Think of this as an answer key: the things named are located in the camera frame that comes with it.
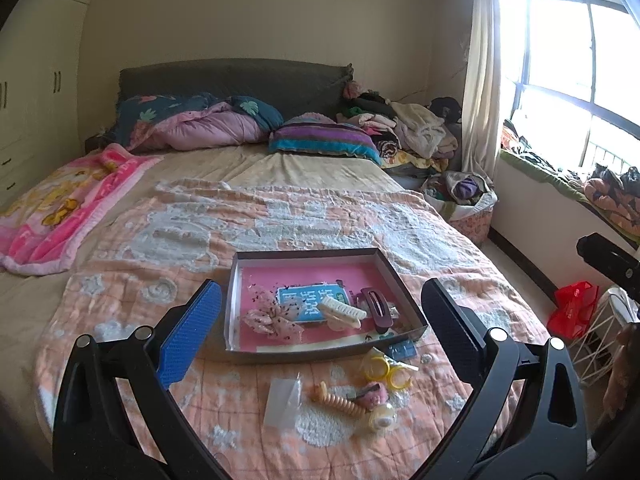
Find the maroon hair clip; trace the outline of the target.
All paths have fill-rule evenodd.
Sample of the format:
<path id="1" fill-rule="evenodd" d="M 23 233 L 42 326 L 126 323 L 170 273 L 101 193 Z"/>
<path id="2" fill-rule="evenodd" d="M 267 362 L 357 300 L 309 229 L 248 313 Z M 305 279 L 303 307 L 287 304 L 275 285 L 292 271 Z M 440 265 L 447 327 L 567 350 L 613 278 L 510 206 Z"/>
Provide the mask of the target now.
<path id="1" fill-rule="evenodd" d="M 372 318 L 375 330 L 386 334 L 394 325 L 392 312 L 386 298 L 377 289 L 366 287 L 357 295 L 357 306 L 366 310 Z"/>

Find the yellow bangles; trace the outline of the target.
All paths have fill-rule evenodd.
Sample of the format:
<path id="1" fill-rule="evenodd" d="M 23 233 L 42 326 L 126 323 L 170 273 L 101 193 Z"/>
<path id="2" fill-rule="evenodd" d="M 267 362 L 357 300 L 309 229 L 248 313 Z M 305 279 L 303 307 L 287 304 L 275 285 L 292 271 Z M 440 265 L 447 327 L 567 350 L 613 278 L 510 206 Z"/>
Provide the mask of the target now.
<path id="1" fill-rule="evenodd" d="M 394 391 L 406 390 L 411 386 L 416 366 L 396 361 L 381 350 L 372 348 L 363 357 L 361 373 L 369 382 L 382 382 Z"/>

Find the polka dot mesh bow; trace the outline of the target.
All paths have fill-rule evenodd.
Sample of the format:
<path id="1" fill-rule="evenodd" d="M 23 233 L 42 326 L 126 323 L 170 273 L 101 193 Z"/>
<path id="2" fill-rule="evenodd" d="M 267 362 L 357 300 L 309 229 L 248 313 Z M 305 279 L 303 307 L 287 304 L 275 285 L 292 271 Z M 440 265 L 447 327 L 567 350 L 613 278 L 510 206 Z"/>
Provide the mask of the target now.
<path id="1" fill-rule="evenodd" d="M 297 323 L 303 312 L 298 299 L 280 302 L 273 292 L 262 287 L 250 290 L 250 310 L 242 315 L 243 323 L 255 334 L 284 344 L 299 344 L 304 329 Z"/>

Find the pink fuzzy hair clip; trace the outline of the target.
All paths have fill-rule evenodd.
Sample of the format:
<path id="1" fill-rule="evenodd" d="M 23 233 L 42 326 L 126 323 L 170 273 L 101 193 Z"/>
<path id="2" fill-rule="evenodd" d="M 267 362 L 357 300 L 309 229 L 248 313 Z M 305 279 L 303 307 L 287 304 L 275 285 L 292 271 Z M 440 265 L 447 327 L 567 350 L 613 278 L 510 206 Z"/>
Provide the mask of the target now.
<path id="1" fill-rule="evenodd" d="M 373 411 L 378 406 L 387 403 L 388 393 L 386 385 L 382 382 L 369 382 L 351 396 L 349 400 L 368 412 Z"/>

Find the pearl hair claw clip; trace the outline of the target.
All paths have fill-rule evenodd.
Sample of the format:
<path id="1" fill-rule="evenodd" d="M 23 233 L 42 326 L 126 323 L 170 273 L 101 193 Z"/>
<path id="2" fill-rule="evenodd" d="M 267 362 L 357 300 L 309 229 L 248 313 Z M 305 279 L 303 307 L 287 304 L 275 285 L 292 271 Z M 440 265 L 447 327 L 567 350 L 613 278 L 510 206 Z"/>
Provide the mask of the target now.
<path id="1" fill-rule="evenodd" d="M 384 434 L 395 428 L 398 421 L 396 408 L 386 402 L 378 404 L 368 415 L 367 426 L 374 434 Z"/>

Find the clear plastic bag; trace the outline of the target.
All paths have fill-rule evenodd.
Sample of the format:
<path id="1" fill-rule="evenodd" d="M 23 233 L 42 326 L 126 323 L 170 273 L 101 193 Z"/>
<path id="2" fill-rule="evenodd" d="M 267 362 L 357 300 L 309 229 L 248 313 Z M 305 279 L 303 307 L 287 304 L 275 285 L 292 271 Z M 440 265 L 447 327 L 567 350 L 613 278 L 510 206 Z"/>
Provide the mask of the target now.
<path id="1" fill-rule="evenodd" d="M 264 415 L 264 426 L 280 431 L 295 428 L 300 404 L 302 404 L 302 378 L 273 378 Z"/>

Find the cream hair claw clip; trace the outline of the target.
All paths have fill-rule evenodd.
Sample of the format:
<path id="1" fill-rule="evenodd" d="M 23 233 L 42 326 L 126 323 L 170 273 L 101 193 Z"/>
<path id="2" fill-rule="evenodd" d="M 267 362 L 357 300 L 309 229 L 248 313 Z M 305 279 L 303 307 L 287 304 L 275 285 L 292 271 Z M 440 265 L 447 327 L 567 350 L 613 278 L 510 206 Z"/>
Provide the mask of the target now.
<path id="1" fill-rule="evenodd" d="M 331 296 L 324 296 L 317 306 L 326 320 L 330 330 L 342 332 L 348 328 L 359 330 L 361 322 L 367 317 L 367 312 Z"/>

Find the red plastic bag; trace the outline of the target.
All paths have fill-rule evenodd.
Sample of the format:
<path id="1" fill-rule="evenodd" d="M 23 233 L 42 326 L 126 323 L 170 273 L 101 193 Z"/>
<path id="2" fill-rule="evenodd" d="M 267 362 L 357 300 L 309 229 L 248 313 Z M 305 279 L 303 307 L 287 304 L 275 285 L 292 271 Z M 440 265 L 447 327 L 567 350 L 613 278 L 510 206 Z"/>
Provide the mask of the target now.
<path id="1" fill-rule="evenodd" d="M 575 340 L 587 333 L 596 310 L 600 288 L 587 281 L 557 289 L 554 293 L 556 310 L 547 323 L 551 335 Z"/>

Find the small blue packet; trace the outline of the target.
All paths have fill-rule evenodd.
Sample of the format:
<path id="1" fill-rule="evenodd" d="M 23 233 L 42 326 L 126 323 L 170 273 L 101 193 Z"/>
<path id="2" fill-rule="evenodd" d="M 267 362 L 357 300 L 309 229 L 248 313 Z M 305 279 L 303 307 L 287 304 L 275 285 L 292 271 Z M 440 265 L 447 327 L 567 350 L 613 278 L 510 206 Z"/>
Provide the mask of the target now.
<path id="1" fill-rule="evenodd" d="M 388 347 L 387 354 L 395 361 L 408 362 L 415 358 L 418 352 L 416 351 L 414 343 L 411 340 L 406 339 L 396 342 L 396 344 L 391 344 Z"/>

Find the clothes on window sill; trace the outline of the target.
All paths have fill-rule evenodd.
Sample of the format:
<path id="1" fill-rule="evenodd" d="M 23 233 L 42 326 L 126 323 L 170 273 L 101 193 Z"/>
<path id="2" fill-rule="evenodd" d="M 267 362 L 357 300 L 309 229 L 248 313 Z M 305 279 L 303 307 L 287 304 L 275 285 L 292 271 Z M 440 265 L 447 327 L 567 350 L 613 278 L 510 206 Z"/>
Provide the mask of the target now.
<path id="1" fill-rule="evenodd" d="M 507 119 L 503 121 L 500 157 L 527 177 L 551 185 L 564 197 L 582 204 L 632 247 L 639 247 L 638 168 L 628 167 L 622 174 L 616 174 L 597 162 L 587 177 L 571 169 L 555 169 L 532 150 Z"/>

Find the peach quilt with white clouds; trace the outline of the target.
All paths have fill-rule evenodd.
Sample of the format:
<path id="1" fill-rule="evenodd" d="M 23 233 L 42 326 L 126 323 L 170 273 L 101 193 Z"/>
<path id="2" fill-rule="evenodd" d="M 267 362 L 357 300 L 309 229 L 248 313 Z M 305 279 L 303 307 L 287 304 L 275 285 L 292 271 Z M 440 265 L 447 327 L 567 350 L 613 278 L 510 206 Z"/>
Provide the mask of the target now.
<path id="1" fill-rule="evenodd" d="M 160 184 L 96 229 L 82 245 L 62 300 L 43 333 L 35 384 L 41 426 L 51 429 L 64 367 L 75 339 L 129 336 L 157 322 L 202 284 L 230 281 L 234 257 L 266 262 L 242 274 L 243 292 L 304 292 L 342 282 L 371 286 L 375 266 L 344 259 L 315 262 L 313 250 L 376 248 L 410 295 L 436 278 L 460 306 L 513 339 L 540 344 L 548 330 L 494 264 L 418 194 L 269 185 L 246 188 L 205 180 Z M 442 440 L 470 387 L 454 374 L 434 333 L 416 345 L 418 374 L 392 397 L 400 426 L 382 437 L 356 435 L 345 415 L 305 402 L 292 430 L 262 424 L 271 379 L 297 375 L 354 390 L 359 362 L 338 356 L 291 365 L 235 364 L 212 333 L 186 378 L 171 387 L 186 419 L 239 479 L 405 479 Z"/>

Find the dark cardboard box tray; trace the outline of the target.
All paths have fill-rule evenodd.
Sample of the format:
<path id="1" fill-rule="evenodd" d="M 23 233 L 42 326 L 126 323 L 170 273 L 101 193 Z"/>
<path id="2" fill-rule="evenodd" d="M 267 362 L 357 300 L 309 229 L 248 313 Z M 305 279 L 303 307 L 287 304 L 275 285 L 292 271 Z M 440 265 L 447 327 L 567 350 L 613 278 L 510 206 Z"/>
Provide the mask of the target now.
<path id="1" fill-rule="evenodd" d="M 224 338 L 238 360 L 326 360 L 418 340 L 422 309 L 376 248 L 238 252 Z"/>

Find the floral laundry basket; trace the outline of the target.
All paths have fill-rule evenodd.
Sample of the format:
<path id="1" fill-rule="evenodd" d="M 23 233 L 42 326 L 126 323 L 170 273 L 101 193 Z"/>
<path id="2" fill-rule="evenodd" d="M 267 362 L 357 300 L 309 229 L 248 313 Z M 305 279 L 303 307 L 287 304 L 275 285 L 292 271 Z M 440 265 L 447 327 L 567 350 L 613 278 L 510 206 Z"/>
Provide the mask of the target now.
<path id="1" fill-rule="evenodd" d="M 420 191 L 450 226 L 475 245 L 488 239 L 498 196 L 484 178 L 444 171 L 426 179 Z"/>

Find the beige bed sheet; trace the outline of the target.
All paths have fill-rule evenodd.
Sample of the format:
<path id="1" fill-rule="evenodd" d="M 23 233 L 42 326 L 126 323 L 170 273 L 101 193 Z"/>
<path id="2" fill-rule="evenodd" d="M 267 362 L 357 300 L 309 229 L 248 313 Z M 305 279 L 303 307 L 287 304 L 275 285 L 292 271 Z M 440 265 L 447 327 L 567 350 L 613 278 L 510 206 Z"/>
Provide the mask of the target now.
<path id="1" fill-rule="evenodd" d="M 303 188 L 396 192 L 401 186 L 373 162 L 356 158 L 270 154 L 264 144 L 170 152 L 149 169 L 82 241 L 75 264 L 84 262 L 121 214 L 160 181 L 181 178 L 231 185 L 295 185 Z M 62 298 L 70 274 L 35 278 L 1 273 L 1 392 L 7 398 L 32 386 L 37 342 Z"/>

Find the pink cartoon blanket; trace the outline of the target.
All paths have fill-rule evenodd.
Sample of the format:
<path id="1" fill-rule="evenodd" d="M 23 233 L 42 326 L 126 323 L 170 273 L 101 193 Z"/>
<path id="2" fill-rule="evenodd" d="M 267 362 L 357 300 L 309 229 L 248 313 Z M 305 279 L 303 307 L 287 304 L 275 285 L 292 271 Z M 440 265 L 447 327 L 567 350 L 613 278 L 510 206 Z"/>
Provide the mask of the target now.
<path id="1" fill-rule="evenodd" d="M 90 231 L 161 160 L 112 143 L 52 172 L 2 211 L 2 269 L 23 276 L 68 270 Z"/>

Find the cream curtain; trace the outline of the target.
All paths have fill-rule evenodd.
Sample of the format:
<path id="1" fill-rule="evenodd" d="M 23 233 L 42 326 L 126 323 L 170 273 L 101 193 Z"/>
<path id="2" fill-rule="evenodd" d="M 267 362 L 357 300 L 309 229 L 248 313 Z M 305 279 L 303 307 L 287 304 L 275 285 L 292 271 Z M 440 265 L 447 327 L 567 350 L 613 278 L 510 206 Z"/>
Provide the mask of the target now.
<path id="1" fill-rule="evenodd" d="M 500 150 L 500 0 L 473 0 L 462 103 L 462 166 L 494 180 Z"/>

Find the pile of clothes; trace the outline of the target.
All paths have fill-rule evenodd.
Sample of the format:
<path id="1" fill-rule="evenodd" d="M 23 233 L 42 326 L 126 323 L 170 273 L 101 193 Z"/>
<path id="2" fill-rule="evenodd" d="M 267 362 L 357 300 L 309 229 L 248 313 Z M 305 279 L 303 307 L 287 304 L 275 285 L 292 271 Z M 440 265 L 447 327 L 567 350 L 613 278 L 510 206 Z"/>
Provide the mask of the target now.
<path id="1" fill-rule="evenodd" d="M 351 80 L 336 118 L 370 136 L 385 170 L 420 177 L 460 167 L 461 115 L 451 96 L 426 105 L 393 102 Z"/>

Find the pink and navy duvet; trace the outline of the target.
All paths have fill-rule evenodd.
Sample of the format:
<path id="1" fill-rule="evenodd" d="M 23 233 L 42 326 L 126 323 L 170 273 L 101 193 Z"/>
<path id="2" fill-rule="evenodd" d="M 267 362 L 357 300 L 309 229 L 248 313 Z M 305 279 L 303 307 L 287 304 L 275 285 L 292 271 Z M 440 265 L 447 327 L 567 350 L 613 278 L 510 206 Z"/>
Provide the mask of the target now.
<path id="1" fill-rule="evenodd" d="M 120 102 L 106 137 L 130 152 L 194 151 L 262 143 L 283 123 L 275 107 L 254 96 L 153 94 Z"/>

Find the purple striped pillow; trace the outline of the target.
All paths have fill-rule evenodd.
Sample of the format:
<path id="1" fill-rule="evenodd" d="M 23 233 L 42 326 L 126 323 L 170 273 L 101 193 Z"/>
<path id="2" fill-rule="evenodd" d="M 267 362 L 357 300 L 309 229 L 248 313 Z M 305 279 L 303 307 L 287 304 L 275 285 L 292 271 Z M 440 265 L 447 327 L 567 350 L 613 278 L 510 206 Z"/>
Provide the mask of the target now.
<path id="1" fill-rule="evenodd" d="M 268 150 L 270 153 L 360 158 L 382 165 L 378 149 L 361 128 L 314 113 L 294 117 L 274 130 Z"/>

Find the dark green headboard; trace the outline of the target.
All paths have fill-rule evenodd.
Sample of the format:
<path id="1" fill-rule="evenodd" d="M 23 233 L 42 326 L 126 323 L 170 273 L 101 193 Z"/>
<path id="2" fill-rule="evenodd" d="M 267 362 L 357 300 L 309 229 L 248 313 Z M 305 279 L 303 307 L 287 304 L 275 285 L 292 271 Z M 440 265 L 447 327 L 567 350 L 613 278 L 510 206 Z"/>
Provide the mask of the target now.
<path id="1" fill-rule="evenodd" d="M 210 58 L 125 68 L 119 73 L 118 99 L 208 92 L 217 98 L 254 96 L 289 120 L 304 113 L 333 118 L 354 69 L 266 58 Z"/>

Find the cream wardrobe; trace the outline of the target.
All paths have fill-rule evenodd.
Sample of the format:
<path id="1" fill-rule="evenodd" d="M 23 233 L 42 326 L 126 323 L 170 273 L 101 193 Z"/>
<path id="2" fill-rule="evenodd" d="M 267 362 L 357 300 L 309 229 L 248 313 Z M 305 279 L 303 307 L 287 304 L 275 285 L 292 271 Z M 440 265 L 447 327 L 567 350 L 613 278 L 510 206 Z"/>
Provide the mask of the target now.
<path id="1" fill-rule="evenodd" d="M 90 0 L 17 0 L 1 29 L 1 203 L 83 152 L 77 78 Z"/>

